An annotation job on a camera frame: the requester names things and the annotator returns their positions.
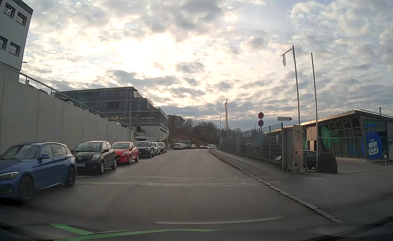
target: asphalt road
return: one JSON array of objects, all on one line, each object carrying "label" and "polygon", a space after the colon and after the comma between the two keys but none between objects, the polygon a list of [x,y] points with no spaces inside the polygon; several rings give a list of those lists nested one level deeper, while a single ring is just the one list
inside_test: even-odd
[{"label": "asphalt road", "polygon": [[177,150],[104,175],[79,176],[25,204],[0,200],[0,220],[122,229],[299,229],[329,223],[212,156]]}]

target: sidewalk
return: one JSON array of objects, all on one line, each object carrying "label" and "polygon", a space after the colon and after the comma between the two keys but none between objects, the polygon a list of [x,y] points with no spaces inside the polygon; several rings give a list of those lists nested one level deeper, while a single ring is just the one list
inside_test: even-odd
[{"label": "sidewalk", "polygon": [[296,175],[229,152],[210,152],[344,222],[368,223],[393,215],[393,165],[340,160],[342,173]]}]

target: curb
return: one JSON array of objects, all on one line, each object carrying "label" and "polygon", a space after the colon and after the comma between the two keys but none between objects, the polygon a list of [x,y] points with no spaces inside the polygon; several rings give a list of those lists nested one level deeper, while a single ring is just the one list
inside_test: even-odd
[{"label": "curb", "polygon": [[261,178],[258,178],[258,177],[256,177],[256,176],[253,176],[252,174],[250,174],[250,173],[244,171],[241,167],[239,167],[239,166],[237,166],[237,165],[235,165],[235,164],[233,164],[233,163],[231,163],[231,162],[228,162],[228,161],[224,160],[223,158],[221,158],[221,157],[215,155],[214,153],[212,153],[211,151],[209,151],[209,153],[210,153],[211,155],[213,155],[214,157],[216,157],[217,159],[223,161],[224,163],[229,164],[229,165],[231,165],[232,167],[234,167],[234,168],[240,170],[241,172],[243,172],[243,173],[246,174],[247,176],[249,176],[249,177],[251,177],[251,178],[254,178],[254,179],[256,179],[256,180],[262,182],[263,184],[265,184],[265,185],[268,186],[269,188],[271,188],[271,189],[273,189],[273,190],[279,192],[280,194],[282,194],[282,195],[284,195],[284,196],[286,196],[286,197],[288,197],[288,198],[290,198],[290,199],[292,199],[292,200],[295,200],[297,203],[299,203],[299,204],[301,204],[301,205],[304,205],[304,206],[306,206],[307,208],[311,209],[312,211],[314,211],[314,212],[316,212],[316,213],[322,215],[323,217],[329,219],[331,222],[342,222],[341,220],[339,220],[339,219],[336,218],[335,216],[333,216],[333,215],[327,213],[326,211],[323,211],[322,209],[318,208],[317,206],[312,205],[311,203],[306,202],[306,201],[304,201],[303,199],[301,199],[301,198],[299,198],[299,197],[296,197],[295,195],[292,195],[292,194],[290,194],[290,193],[288,193],[288,192],[286,192],[286,191],[283,191],[282,189],[279,189],[278,187],[272,185],[272,184],[269,183],[269,182],[266,182],[265,180],[263,180],[263,179],[261,179]]}]

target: building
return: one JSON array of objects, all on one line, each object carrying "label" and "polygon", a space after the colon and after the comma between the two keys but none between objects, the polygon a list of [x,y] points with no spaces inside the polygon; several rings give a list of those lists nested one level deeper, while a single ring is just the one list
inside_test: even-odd
[{"label": "building", "polygon": [[[89,107],[89,112],[94,114],[103,112],[125,123],[126,126],[130,126],[136,133],[156,137],[157,141],[163,141],[169,135],[167,115],[134,87],[73,90],[62,93],[84,103],[86,107]],[[55,97],[64,96],[55,93]],[[77,102],[75,105],[87,109]]]},{"label": "building", "polygon": [[168,127],[181,129],[184,128],[184,119],[179,115],[168,115]]},{"label": "building", "polygon": [[318,143],[316,121],[301,125],[304,150],[319,148],[336,157],[383,160],[387,156],[388,160],[393,160],[392,116],[357,109],[321,118],[318,120]]},{"label": "building", "polygon": [[32,14],[33,9],[22,0],[0,0],[0,62],[13,70],[0,65],[0,72],[17,79]]}]

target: truck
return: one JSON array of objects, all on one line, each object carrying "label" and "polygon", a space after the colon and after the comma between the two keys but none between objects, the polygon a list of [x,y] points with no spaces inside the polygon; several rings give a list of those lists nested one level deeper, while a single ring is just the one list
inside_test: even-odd
[{"label": "truck", "polygon": [[183,141],[183,144],[186,145],[187,149],[190,149],[190,146],[192,145],[192,141]]},{"label": "truck", "polygon": [[156,142],[156,137],[150,137],[150,136],[137,136],[135,141],[150,141],[150,142]]}]

